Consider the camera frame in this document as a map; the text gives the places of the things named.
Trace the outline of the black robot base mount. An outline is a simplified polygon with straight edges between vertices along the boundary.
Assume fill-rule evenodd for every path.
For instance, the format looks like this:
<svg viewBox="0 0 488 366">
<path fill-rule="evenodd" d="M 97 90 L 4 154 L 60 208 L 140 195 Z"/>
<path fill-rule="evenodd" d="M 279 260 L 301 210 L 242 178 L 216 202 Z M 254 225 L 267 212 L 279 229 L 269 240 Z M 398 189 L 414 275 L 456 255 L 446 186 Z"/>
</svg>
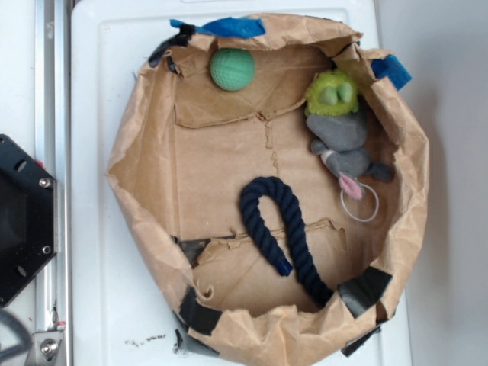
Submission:
<svg viewBox="0 0 488 366">
<path fill-rule="evenodd" d="M 54 257 L 56 179 L 1 135 L 1 307 Z"/>
</svg>

